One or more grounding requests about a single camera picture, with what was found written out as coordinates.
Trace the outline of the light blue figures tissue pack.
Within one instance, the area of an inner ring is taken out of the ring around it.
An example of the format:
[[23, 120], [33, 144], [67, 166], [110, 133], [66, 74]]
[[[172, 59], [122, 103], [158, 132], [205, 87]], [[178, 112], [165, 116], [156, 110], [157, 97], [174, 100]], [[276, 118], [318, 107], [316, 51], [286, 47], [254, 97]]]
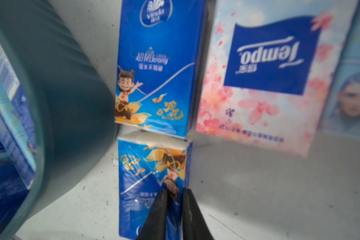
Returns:
[[320, 129], [360, 139], [360, 2], [327, 97]]

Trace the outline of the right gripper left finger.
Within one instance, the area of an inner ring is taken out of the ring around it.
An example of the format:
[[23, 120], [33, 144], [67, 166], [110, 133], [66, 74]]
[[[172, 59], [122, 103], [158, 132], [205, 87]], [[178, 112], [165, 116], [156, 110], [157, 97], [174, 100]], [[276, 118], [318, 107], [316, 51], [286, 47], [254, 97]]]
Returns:
[[167, 227], [168, 191], [158, 192], [146, 221], [136, 240], [165, 240]]

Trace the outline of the blue orange Vinda tissue pack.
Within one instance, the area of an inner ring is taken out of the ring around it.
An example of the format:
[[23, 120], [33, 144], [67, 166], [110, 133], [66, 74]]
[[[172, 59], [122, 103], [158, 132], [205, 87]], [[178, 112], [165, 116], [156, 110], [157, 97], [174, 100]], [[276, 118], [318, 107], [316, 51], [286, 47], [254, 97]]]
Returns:
[[122, 2], [116, 123], [187, 135], [206, 11], [206, 1]]

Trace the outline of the pink white Tempo tissue pack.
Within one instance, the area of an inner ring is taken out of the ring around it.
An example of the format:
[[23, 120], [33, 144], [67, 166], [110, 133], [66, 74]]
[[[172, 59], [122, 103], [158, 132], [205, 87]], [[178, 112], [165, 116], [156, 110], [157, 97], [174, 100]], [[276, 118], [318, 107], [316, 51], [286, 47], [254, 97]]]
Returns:
[[308, 155], [359, 1], [217, 1], [196, 129]]

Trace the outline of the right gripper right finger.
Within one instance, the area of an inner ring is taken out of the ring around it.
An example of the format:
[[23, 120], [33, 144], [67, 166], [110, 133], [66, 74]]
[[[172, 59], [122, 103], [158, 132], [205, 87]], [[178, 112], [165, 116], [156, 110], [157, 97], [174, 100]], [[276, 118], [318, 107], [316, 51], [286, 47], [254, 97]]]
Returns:
[[191, 189], [183, 190], [182, 226], [184, 240], [214, 240]]

